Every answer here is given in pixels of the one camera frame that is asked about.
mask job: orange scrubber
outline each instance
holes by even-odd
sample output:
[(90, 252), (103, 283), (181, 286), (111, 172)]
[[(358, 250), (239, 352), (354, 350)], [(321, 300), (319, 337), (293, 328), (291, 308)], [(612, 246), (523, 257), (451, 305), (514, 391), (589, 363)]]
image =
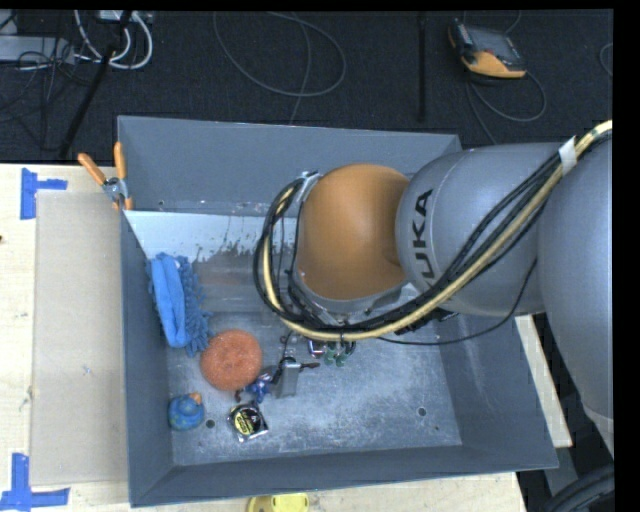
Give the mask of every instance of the orange scrubber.
[(235, 391), (251, 384), (262, 368), (262, 349), (243, 330), (223, 331), (209, 340), (200, 357), (200, 370), (212, 386)]

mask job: blue cloth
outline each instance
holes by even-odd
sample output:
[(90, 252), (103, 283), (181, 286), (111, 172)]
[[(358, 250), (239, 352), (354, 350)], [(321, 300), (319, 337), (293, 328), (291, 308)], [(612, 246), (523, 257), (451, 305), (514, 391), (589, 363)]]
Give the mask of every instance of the blue cloth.
[(160, 314), (164, 334), (170, 346), (184, 347), (187, 338), (184, 291), (176, 261), (167, 254), (159, 254), (151, 261), (154, 298)]
[(147, 274), (167, 342), (194, 357), (209, 346), (213, 332), (212, 313), (201, 309), (205, 296), (189, 260), (160, 253), (147, 262)]

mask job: small blue toy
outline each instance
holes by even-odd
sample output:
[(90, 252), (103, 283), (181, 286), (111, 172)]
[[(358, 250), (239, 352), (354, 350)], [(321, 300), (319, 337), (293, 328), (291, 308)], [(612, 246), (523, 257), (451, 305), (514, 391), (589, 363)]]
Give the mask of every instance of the small blue toy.
[(169, 425), (174, 430), (191, 430), (204, 421), (200, 393), (177, 396), (169, 402)]
[(265, 395), (267, 393), (271, 393), (271, 390), (269, 388), (271, 386), (272, 379), (273, 373), (271, 371), (265, 371), (262, 374), (258, 375), (258, 378), (251, 384), (246, 386), (244, 390), (249, 393), (253, 393), (256, 396), (255, 401), (261, 404), (264, 400)]

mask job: wooden table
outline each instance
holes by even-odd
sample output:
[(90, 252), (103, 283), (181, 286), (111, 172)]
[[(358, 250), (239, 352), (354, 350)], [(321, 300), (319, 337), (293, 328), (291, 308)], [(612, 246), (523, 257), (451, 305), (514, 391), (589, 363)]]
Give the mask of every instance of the wooden table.
[[(14, 452), (29, 454), (37, 219), (20, 220), (21, 164), (0, 164), (0, 491), (11, 486)], [(68, 181), (69, 192), (101, 193), (80, 166), (28, 165), (38, 178)], [(103, 169), (107, 176), (115, 170)], [(105, 215), (113, 214), (105, 198)], [(517, 319), (554, 445), (571, 445), (562, 410), (531, 317)], [(69, 482), (68, 510), (129, 510), (126, 482)], [(520, 512), (525, 511), (514, 473), (310, 492), (312, 511)], [(190, 511), (244, 511), (247, 499), (189, 504)], [(181, 505), (159, 506), (184, 510)]]

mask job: yellow object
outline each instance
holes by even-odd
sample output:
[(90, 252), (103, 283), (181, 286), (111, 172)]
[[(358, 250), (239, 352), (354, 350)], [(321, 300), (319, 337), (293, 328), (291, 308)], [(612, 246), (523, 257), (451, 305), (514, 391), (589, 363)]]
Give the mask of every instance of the yellow object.
[(258, 496), (249, 500), (247, 512), (307, 512), (309, 497), (304, 492)]

